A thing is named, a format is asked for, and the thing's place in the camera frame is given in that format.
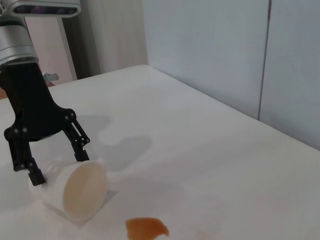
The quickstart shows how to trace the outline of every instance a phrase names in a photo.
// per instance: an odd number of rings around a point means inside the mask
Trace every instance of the camera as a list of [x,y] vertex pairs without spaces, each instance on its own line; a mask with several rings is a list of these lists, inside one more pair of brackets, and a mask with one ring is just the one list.
[[2,0],[3,14],[16,17],[63,17],[80,13],[80,0]]

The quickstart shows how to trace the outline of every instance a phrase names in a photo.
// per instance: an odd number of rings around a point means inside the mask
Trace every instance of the spilled liquid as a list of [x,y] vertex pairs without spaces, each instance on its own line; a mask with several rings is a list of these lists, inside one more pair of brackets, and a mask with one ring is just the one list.
[[169,237],[168,228],[157,218],[133,218],[125,225],[129,240],[154,240],[161,235]]

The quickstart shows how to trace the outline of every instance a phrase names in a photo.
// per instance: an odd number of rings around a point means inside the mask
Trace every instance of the white paper cup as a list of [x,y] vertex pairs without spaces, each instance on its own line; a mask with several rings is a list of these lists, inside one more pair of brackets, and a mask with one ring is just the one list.
[[46,183],[30,191],[39,199],[58,209],[73,222],[88,220],[101,208],[107,194],[105,165],[97,161],[55,161],[44,170]]

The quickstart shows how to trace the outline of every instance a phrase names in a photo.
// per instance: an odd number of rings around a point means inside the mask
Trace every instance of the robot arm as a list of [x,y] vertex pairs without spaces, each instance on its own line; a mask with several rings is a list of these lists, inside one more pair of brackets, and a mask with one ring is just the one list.
[[14,171],[29,170],[34,186],[46,182],[29,142],[63,131],[77,161],[89,157],[83,147],[90,142],[72,109],[53,100],[38,66],[38,57],[23,17],[72,17],[80,12],[79,0],[2,0],[0,3],[0,87],[15,113],[13,125],[4,132]]

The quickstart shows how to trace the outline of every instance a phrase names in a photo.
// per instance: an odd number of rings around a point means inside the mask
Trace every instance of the table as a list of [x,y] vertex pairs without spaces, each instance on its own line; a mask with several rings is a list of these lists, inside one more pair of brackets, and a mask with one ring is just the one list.
[[[110,192],[74,224],[28,190],[0,137],[0,233],[6,240],[127,239],[125,221],[160,219],[175,240],[318,240],[320,153],[150,66],[50,88],[107,162]],[[0,132],[14,121],[0,101]],[[37,163],[73,160],[63,133],[31,145]]]

